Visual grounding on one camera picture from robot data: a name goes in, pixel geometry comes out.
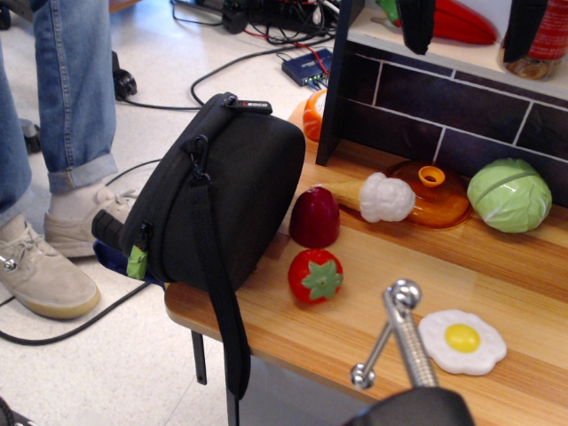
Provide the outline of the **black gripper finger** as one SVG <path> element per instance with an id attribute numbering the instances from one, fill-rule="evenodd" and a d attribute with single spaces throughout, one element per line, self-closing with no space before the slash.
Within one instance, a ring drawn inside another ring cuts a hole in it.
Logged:
<path id="1" fill-rule="evenodd" d="M 434 30 L 435 0 L 397 0 L 398 15 L 405 46 L 415 54 L 425 55 Z"/>
<path id="2" fill-rule="evenodd" d="M 527 56 L 548 7 L 548 0 L 513 0 L 509 24 L 502 40 L 502 61 L 512 63 Z"/>

